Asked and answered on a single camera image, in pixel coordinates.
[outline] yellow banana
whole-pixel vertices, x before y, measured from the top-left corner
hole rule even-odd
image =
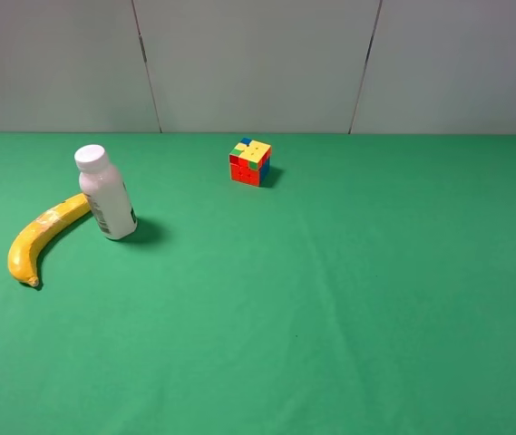
[[[74,195],[46,210],[15,238],[7,254],[7,268],[20,281],[37,287],[40,284],[36,259],[46,244],[60,231],[84,216],[90,207],[83,193]]]

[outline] green table surface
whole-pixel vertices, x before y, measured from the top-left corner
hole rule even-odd
[[[516,136],[0,133],[0,434],[516,434]],[[88,217],[8,274],[104,145],[138,231]]]

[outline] bottle cap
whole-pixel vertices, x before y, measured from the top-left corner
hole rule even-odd
[[[86,145],[74,153],[76,166],[82,172],[98,172],[109,164],[109,156],[100,145]]]

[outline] bottle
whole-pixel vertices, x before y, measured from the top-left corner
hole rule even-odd
[[[129,194],[116,166],[100,145],[86,145],[74,153],[80,170],[80,189],[106,237],[118,240],[137,229]]]

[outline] puzzle cube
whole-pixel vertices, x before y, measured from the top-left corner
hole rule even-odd
[[[229,154],[231,179],[260,186],[269,172],[272,147],[266,143],[243,138]]]

